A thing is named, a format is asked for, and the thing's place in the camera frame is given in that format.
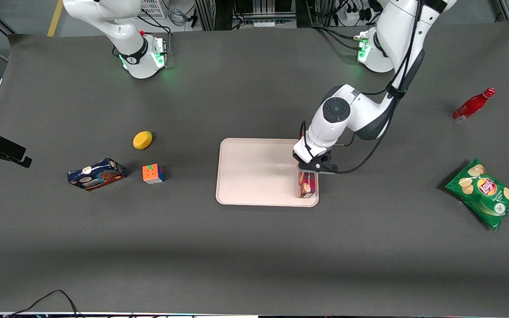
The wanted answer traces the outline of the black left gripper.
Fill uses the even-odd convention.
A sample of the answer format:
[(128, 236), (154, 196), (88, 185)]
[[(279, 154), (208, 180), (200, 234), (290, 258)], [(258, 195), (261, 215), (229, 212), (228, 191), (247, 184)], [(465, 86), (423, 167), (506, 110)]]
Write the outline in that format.
[(308, 166), (309, 170), (315, 173), (336, 174), (339, 172), (338, 166), (331, 162), (331, 150), (312, 157)]

